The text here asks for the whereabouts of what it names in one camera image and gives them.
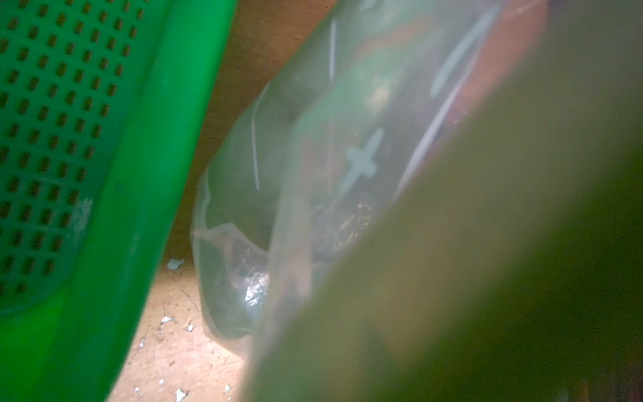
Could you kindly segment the green perforated plastic tray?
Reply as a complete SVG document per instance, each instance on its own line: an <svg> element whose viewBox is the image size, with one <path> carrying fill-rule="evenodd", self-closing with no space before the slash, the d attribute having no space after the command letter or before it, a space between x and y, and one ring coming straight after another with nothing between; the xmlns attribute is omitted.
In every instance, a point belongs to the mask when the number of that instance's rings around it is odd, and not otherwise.
<svg viewBox="0 0 643 402"><path fill-rule="evenodd" d="M2 2L2 400L110 394L234 10L233 1Z"/></svg>

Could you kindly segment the clear zip-top bag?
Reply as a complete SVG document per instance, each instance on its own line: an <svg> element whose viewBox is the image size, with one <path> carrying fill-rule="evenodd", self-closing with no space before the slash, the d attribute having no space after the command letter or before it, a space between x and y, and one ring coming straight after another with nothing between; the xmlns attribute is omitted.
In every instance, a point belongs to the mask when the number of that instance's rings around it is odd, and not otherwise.
<svg viewBox="0 0 643 402"><path fill-rule="evenodd" d="M338 2L192 247L240 401L641 400L641 2Z"/></svg>

